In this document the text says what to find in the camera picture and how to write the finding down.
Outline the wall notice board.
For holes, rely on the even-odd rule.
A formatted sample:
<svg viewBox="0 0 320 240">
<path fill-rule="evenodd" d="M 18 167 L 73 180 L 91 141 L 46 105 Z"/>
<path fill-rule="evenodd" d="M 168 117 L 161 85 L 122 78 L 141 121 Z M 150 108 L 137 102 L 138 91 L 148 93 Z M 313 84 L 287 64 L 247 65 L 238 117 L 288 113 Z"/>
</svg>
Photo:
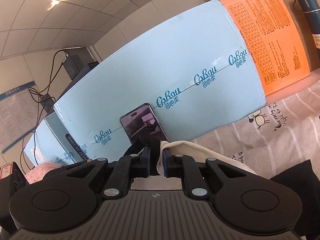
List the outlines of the wall notice board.
<svg viewBox="0 0 320 240">
<path fill-rule="evenodd" d="M 5 153 L 32 131 L 37 121 L 37 103 L 28 88 L 34 81 L 25 83 L 1 94 L 1 152 Z"/>
</svg>

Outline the black smartphone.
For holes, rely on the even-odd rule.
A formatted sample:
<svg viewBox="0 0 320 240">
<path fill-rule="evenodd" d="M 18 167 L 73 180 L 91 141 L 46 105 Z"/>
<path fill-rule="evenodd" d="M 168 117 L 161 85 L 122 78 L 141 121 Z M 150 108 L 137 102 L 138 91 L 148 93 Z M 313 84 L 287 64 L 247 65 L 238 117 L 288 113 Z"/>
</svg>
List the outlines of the black smartphone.
<svg viewBox="0 0 320 240">
<path fill-rule="evenodd" d="M 120 117 L 119 121 L 131 143 L 135 142 L 138 137 L 168 141 L 148 103 L 144 103 Z"/>
</svg>

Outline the white shirt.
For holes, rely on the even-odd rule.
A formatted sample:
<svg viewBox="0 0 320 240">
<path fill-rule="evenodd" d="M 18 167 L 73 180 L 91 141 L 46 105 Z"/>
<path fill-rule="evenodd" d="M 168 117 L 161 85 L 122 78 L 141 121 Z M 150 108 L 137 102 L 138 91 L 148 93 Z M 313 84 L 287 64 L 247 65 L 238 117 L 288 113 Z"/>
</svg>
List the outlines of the white shirt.
<svg viewBox="0 0 320 240">
<path fill-rule="evenodd" d="M 148 178 L 136 178 L 131 185 L 132 190 L 149 190 L 149 191 L 163 191 L 163 190 L 180 190 L 182 188 L 182 181 L 178 178 L 165 178 L 163 171 L 163 151 L 170 150 L 173 155 L 183 154 L 194 158 L 196 162 L 205 163 L 208 158 L 215 158 L 225 163 L 231 164 L 247 172 L 255 174 L 255 172 L 247 165 L 242 164 L 229 157 L 225 157 L 219 153 L 209 150 L 203 146 L 188 141 L 167 142 L 160 141 L 156 150 L 156 163 L 151 166 L 159 173 L 157 176 L 150 175 Z"/>
</svg>

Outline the pink knitted sweater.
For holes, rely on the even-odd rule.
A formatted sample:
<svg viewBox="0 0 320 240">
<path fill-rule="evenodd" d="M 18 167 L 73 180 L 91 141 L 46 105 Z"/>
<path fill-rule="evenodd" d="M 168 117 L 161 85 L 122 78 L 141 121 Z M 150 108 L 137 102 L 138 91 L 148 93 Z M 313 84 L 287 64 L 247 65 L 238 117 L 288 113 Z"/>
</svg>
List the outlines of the pink knitted sweater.
<svg viewBox="0 0 320 240">
<path fill-rule="evenodd" d="M 29 184 L 33 184 L 38 181 L 41 181 L 48 172 L 61 167 L 61 165 L 56 163 L 45 162 L 36 166 L 31 171 L 27 172 L 25 178 Z"/>
</svg>

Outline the brown folded garment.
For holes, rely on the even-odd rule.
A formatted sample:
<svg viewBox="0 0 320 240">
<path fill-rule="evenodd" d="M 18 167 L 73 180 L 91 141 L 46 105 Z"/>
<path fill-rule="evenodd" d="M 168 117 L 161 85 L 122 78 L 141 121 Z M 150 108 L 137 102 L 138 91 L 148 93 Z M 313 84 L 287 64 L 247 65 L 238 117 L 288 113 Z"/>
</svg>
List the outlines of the brown folded garment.
<svg viewBox="0 0 320 240">
<path fill-rule="evenodd" d="M 271 178 L 295 191 L 302 201 L 302 213 L 294 231 L 306 239 L 319 239 L 319 179 L 306 160 Z"/>
</svg>

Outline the large light blue box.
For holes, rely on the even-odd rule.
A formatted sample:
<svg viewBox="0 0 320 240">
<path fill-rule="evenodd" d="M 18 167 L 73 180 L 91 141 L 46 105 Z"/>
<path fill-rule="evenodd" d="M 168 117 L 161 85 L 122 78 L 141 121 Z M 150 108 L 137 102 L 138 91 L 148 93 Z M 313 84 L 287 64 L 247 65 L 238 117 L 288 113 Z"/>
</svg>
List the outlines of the large light blue box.
<svg viewBox="0 0 320 240">
<path fill-rule="evenodd" d="M 193 140 L 264 107 L 254 61 L 218 0 L 157 25 L 113 53 L 54 105 L 92 159 L 129 148 L 120 117 L 148 103 L 169 141 Z"/>
</svg>

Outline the cartoon print grey bedsheet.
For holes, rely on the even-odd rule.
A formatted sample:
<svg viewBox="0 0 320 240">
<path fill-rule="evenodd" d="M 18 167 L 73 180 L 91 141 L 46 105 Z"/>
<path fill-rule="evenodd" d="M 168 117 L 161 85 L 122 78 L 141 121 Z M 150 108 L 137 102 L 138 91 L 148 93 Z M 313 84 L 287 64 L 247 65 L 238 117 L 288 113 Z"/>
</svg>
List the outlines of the cartoon print grey bedsheet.
<svg viewBox="0 0 320 240">
<path fill-rule="evenodd" d="M 319 82 L 194 139 L 265 178 L 311 161 L 319 175 Z"/>
</svg>

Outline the orange cardboard box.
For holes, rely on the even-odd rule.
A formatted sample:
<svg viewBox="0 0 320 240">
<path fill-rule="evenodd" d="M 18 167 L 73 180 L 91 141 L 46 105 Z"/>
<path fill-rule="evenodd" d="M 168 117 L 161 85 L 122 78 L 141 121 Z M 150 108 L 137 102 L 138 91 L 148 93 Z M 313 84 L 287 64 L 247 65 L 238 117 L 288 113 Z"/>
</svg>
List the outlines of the orange cardboard box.
<svg viewBox="0 0 320 240">
<path fill-rule="evenodd" d="M 283 0 L 220 0 L 242 34 L 266 95 L 310 75 L 303 42 Z"/>
</svg>

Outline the brown cardboard box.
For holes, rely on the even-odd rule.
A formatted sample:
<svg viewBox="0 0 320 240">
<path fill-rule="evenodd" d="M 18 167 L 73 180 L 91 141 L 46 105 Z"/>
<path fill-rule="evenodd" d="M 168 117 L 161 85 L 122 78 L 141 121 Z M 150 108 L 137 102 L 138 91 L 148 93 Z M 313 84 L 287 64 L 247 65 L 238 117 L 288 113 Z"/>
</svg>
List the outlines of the brown cardboard box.
<svg viewBox="0 0 320 240">
<path fill-rule="evenodd" d="M 301 36 L 304 49 L 308 58 L 308 63 L 310 70 L 316 70 L 319 68 L 319 58 L 317 54 L 317 49 L 314 44 L 314 40 L 308 25 L 308 22 L 304 16 L 304 13 L 302 12 L 302 9 L 298 2 L 294 4 L 295 0 L 283 0 L 293 18 L 295 21 L 295 24 L 297 26 L 297 29 L 299 31 L 299 34 Z"/>
</svg>

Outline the black power adapter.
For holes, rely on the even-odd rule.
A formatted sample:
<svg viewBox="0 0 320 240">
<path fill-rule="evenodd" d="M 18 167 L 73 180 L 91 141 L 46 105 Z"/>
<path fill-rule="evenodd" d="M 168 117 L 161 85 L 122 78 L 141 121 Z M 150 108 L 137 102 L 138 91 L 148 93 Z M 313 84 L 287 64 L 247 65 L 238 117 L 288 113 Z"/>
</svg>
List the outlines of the black power adapter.
<svg viewBox="0 0 320 240">
<path fill-rule="evenodd" d="M 70 54 L 65 56 L 63 66 L 71 80 L 73 80 L 84 68 L 84 64 L 80 57 L 78 55 Z"/>
<path fill-rule="evenodd" d="M 53 106 L 55 103 L 55 98 L 50 96 L 49 94 L 44 94 L 44 96 L 40 99 L 40 104 L 44 108 L 47 114 L 53 113 Z"/>
</svg>

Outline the dark blue vacuum bottle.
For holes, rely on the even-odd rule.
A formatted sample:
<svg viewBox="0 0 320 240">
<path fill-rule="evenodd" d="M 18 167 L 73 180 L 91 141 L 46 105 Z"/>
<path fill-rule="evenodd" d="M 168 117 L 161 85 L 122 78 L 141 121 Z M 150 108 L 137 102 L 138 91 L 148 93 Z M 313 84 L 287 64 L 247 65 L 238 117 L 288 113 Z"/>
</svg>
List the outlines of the dark blue vacuum bottle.
<svg viewBox="0 0 320 240">
<path fill-rule="evenodd" d="M 319 53 L 319 34 L 320 34 L 320 12 L 319 12 L 319 3 L 317 0 L 295 0 L 294 4 L 298 2 L 302 12 L 308 22 L 313 41 L 315 43 L 315 47 Z"/>
</svg>

